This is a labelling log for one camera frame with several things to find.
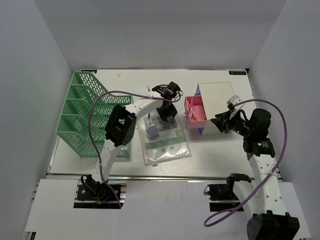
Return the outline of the clear plastic document pouch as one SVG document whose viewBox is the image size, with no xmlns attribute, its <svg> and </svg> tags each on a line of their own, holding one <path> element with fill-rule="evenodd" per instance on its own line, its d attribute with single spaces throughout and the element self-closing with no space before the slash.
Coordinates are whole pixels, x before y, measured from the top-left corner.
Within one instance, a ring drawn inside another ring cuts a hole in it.
<svg viewBox="0 0 320 240">
<path fill-rule="evenodd" d="M 138 132 L 142 146 L 144 164 L 146 166 L 156 166 L 173 160 L 189 158 L 192 156 L 189 144 L 181 121 L 174 118 L 177 124 L 175 128 L 169 121 L 162 121 L 160 117 L 152 115 L 138 121 Z M 158 135 L 149 138 L 146 128 L 155 125 L 158 128 Z"/>
</svg>

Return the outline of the xdof label sticker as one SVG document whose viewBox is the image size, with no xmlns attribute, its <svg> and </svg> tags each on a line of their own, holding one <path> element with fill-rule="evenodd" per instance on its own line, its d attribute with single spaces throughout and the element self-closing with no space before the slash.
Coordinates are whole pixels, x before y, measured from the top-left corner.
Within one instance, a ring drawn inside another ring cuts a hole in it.
<svg viewBox="0 0 320 240">
<path fill-rule="evenodd" d="M 229 71 L 229 74 L 233 76 L 246 76 L 247 72 L 246 71 Z"/>
</svg>

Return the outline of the blue drawer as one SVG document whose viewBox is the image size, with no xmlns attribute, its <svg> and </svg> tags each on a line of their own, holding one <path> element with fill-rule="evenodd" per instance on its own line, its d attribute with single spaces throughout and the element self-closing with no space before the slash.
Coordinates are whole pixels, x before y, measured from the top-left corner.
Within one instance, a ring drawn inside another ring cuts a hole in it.
<svg viewBox="0 0 320 240">
<path fill-rule="evenodd" d="M 204 133 L 205 130 L 205 125 L 207 122 L 207 116 L 206 116 L 206 111 L 205 111 L 205 107 L 204 107 L 204 102 L 203 102 L 203 98 L 202 98 L 202 94 L 201 94 L 201 89 L 200 89 L 200 84 L 197 84 L 197 88 L 196 88 L 196 92 L 194 94 L 195 97 L 198 97 L 198 105 L 200 106 L 201 112 L 203 113 L 203 116 L 200 118 L 201 121 L 204 122 L 203 127 L 199 128 L 199 134 L 202 135 Z"/>
</svg>

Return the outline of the green mesh file organizer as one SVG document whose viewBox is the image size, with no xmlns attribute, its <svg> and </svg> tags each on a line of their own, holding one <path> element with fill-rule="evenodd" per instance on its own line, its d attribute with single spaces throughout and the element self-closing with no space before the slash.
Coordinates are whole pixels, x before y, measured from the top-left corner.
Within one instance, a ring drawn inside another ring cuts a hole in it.
<svg viewBox="0 0 320 240">
<path fill-rule="evenodd" d="M 107 89 L 91 71 L 75 71 L 72 75 L 63 109 L 56 128 L 59 137 L 80 157 L 96 157 L 97 152 L 88 132 L 88 119 L 95 100 Z M 102 151 L 105 127 L 113 107 L 134 102 L 130 95 L 109 94 L 95 105 L 91 118 L 91 133 Z"/>
</svg>

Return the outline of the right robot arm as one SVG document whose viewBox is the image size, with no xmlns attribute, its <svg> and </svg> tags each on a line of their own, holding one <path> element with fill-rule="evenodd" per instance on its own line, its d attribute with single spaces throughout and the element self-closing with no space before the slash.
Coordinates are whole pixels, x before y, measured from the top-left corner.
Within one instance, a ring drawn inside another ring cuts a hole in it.
<svg viewBox="0 0 320 240">
<path fill-rule="evenodd" d="M 257 108 L 250 119 L 241 116 L 242 110 L 228 110 L 211 119 L 221 133 L 231 131 L 243 137 L 243 149 L 252 169 L 256 186 L 242 173 L 227 178 L 226 195 L 240 201 L 248 222 L 250 240 L 292 240 L 300 229 L 297 217 L 288 212 L 280 191 L 275 150 L 268 138 L 271 114 Z"/>
</svg>

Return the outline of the metal table edge rail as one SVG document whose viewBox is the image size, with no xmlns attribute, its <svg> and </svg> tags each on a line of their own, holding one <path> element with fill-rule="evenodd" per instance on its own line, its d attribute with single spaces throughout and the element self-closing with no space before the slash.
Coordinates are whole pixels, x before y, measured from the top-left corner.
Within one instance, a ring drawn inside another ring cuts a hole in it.
<svg viewBox="0 0 320 240">
<path fill-rule="evenodd" d="M 211 177 L 211 176 L 146 176 L 146 175 L 111 175 L 110 180 L 124 181 L 226 181 L 227 177 Z"/>
</svg>

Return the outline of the pink drawer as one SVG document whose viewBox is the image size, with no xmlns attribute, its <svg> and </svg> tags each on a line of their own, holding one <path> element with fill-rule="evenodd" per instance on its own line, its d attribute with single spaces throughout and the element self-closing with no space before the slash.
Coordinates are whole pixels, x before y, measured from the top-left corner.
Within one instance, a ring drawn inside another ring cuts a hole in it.
<svg viewBox="0 0 320 240">
<path fill-rule="evenodd" d="M 188 97 L 193 98 L 193 107 L 189 108 L 188 106 Z M 186 115 L 187 119 L 187 126 L 189 129 L 199 129 L 203 127 L 204 122 L 201 121 L 201 117 L 203 116 L 203 113 L 201 111 L 201 107 L 199 106 L 199 99 L 198 96 L 186 96 L 184 100 L 184 114 Z M 192 118 L 190 118 L 190 109 L 192 109 L 194 115 L 197 118 L 197 121 L 194 121 Z"/>
</svg>

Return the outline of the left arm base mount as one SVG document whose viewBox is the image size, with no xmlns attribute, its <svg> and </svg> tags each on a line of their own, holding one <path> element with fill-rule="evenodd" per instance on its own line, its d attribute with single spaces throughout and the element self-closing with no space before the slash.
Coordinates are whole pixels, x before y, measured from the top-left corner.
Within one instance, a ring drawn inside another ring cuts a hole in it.
<svg viewBox="0 0 320 240">
<path fill-rule="evenodd" d="M 111 209 L 119 210 L 123 206 L 126 197 L 126 185 L 111 184 L 113 191 L 105 184 L 95 181 L 92 175 L 82 175 L 78 183 L 74 209 Z"/>
</svg>

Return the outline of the purple tape roll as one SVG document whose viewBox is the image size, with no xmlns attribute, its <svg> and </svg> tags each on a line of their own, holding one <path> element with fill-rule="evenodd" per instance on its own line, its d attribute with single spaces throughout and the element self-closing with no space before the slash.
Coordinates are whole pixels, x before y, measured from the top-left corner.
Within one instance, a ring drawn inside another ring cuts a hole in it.
<svg viewBox="0 0 320 240">
<path fill-rule="evenodd" d="M 145 132 L 150 139 L 154 139 L 158 136 L 158 127 L 151 124 L 146 128 Z"/>
</svg>

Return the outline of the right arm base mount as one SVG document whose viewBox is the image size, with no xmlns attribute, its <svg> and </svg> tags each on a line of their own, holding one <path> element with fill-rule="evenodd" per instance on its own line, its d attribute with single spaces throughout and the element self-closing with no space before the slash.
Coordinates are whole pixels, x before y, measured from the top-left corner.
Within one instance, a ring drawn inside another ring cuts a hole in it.
<svg viewBox="0 0 320 240">
<path fill-rule="evenodd" d="M 232 209 L 240 204 L 239 199 L 233 192 L 235 182 L 248 182 L 252 180 L 246 174 L 231 173 L 224 184 L 208 184 L 203 194 L 209 196 L 210 212 L 220 212 L 222 210 Z"/>
</svg>

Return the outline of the white drawer cabinet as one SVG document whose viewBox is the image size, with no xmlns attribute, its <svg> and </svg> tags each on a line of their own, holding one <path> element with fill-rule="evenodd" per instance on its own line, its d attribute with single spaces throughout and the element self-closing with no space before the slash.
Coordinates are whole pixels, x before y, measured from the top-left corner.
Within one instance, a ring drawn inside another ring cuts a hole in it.
<svg viewBox="0 0 320 240">
<path fill-rule="evenodd" d="M 227 101 L 236 94 L 229 81 L 199 83 L 199 85 L 207 118 L 202 135 L 219 135 L 221 132 L 211 122 L 211 119 L 217 114 L 228 111 Z"/>
</svg>

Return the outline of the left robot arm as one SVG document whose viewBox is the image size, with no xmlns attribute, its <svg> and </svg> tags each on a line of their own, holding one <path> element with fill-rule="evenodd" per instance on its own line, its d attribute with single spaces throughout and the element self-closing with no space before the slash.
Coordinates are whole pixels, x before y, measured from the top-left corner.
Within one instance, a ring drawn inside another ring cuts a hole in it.
<svg viewBox="0 0 320 240">
<path fill-rule="evenodd" d="M 117 104 L 113 107 L 112 112 L 105 126 L 105 139 L 102 151 L 100 151 L 94 141 L 91 123 L 92 115 L 96 104 L 107 95 L 120 93 L 132 97 L 138 97 L 139 100 L 122 106 Z M 88 193 L 94 199 L 99 200 L 105 196 L 106 187 L 113 164 L 120 153 L 123 146 L 131 142 L 134 137 L 136 123 L 139 119 L 156 110 L 159 117 L 163 121 L 174 118 L 178 111 L 174 103 L 178 102 L 182 97 L 182 90 L 178 84 L 170 82 L 169 84 L 161 84 L 153 87 L 147 95 L 130 93 L 120 90 L 108 91 L 94 101 L 89 117 L 88 117 L 88 134 L 97 152 L 98 161 L 94 170 L 90 173 L 91 177 L 96 181 L 88 188 Z"/>
</svg>

